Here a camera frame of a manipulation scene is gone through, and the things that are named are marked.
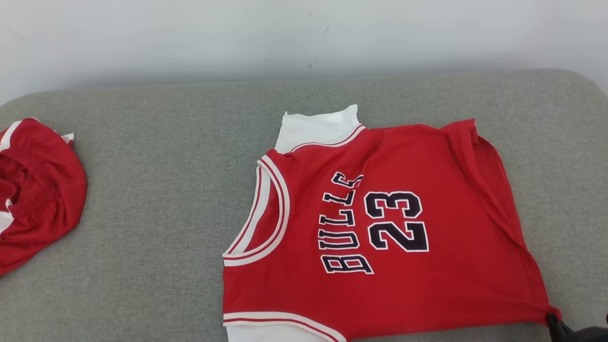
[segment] basketball jersey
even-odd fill
[[[73,140],[32,118],[0,133],[0,276],[78,224],[87,187]]]
[[[224,254],[231,342],[257,326],[350,341],[560,315],[473,120],[358,126],[258,164],[250,216]]]

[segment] gray upholstered surface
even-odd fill
[[[557,70],[34,94],[0,127],[37,117],[74,132],[89,179],[80,226],[0,279],[0,341],[225,341],[221,253],[285,110],[359,104],[368,127],[475,117],[502,155],[523,234],[573,328],[608,312],[608,99]],[[534,324],[372,341],[548,341]]]

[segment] red stripe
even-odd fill
[[[258,192],[255,195],[254,210],[251,212],[251,216],[249,216],[249,219],[247,220],[247,225],[246,225],[245,229],[243,230],[243,233],[238,238],[238,240],[234,244],[234,246],[230,249],[230,251],[228,251],[229,254],[232,253],[232,251],[234,251],[234,249],[238,246],[238,244],[241,242],[241,240],[245,236],[245,233],[247,233],[247,230],[249,229],[249,225],[251,224],[251,220],[253,219],[253,217],[255,215],[255,210],[257,209],[258,204],[260,203],[260,193],[261,193],[261,188],[262,188],[261,183],[262,183],[262,168],[260,167],[258,169]]]
[[[360,127],[362,127],[362,126],[363,126],[363,125],[358,125],[358,126],[357,126],[357,127],[354,129],[354,131],[353,131],[352,133],[350,133],[350,135],[349,135],[348,137],[346,137],[346,139],[344,139],[344,140],[342,140],[342,141],[335,142],[335,143],[333,143],[333,144],[321,144],[321,143],[319,143],[319,142],[307,142],[307,143],[300,144],[300,145],[298,145],[298,146],[294,147],[294,148],[293,148],[293,149],[290,151],[290,153],[291,153],[291,152],[293,152],[293,151],[295,151],[295,150],[297,150],[297,149],[298,149],[298,148],[300,148],[300,147],[304,147],[304,146],[307,146],[307,145],[334,146],[334,145],[341,144],[341,143],[343,143],[343,142],[345,142],[345,141],[349,140],[349,139],[350,139],[350,138],[351,138],[351,137],[352,137],[352,136],[353,136],[355,133],[357,133],[357,131],[359,130],[359,128],[360,128]]]
[[[266,247],[262,248],[261,250],[259,250],[259,251],[255,252],[255,253],[252,253],[252,254],[245,255],[245,256],[225,256],[225,257],[224,257],[225,259],[230,259],[230,260],[241,260],[241,259],[245,259],[245,258],[248,258],[248,257],[252,257],[252,256],[254,256],[254,255],[256,255],[256,254],[258,254],[258,253],[260,253],[260,252],[264,251],[266,248],[268,248],[268,246],[270,246],[270,245],[271,245],[271,244],[274,242],[274,240],[276,240],[276,239],[277,239],[277,237],[278,237],[278,235],[279,235],[279,232],[281,231],[281,228],[283,227],[283,222],[285,221],[285,195],[284,195],[284,193],[283,193],[283,189],[281,188],[280,183],[278,183],[278,179],[277,179],[276,174],[275,174],[275,173],[274,173],[274,171],[273,171],[273,170],[270,168],[270,166],[268,165],[268,163],[267,163],[267,162],[265,162],[265,161],[264,161],[264,160],[262,160],[262,159],[260,159],[260,161],[261,161],[261,162],[262,162],[262,163],[263,163],[263,164],[266,166],[266,170],[270,171],[270,173],[272,174],[272,177],[273,177],[275,180],[277,180],[277,184],[278,184],[278,189],[277,189],[278,191],[277,191],[277,193],[280,191],[279,196],[281,197],[281,203],[283,204],[283,214],[282,214],[282,216],[281,216],[281,217],[279,217],[279,220],[281,221],[281,223],[280,223],[280,225],[279,225],[279,229],[278,229],[278,231],[277,231],[276,235],[275,235],[275,236],[272,238],[272,240],[271,240],[271,241],[270,241],[270,242],[269,242],[269,243],[266,245]]]
[[[226,322],[234,322],[234,321],[247,321],[247,322],[294,322],[294,323],[298,323],[301,324],[303,326],[307,326],[312,330],[318,331],[321,334],[323,334],[324,336],[327,336],[329,338],[331,338],[332,341],[334,342],[339,342],[339,340],[331,335],[329,335],[328,333],[319,330],[318,328],[315,328],[313,326],[311,326],[310,324],[304,323],[304,322],[300,322],[300,321],[296,321],[295,319],[291,319],[291,318],[273,318],[273,319],[269,319],[269,318],[231,318],[231,319],[225,319],[224,323]]]

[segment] red shorts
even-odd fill
[[[0,133],[0,276],[78,224],[86,175],[73,138],[36,119]]]

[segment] black object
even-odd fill
[[[608,342],[606,328],[588,327],[573,331],[552,313],[547,315],[547,323],[549,323],[552,342]]]

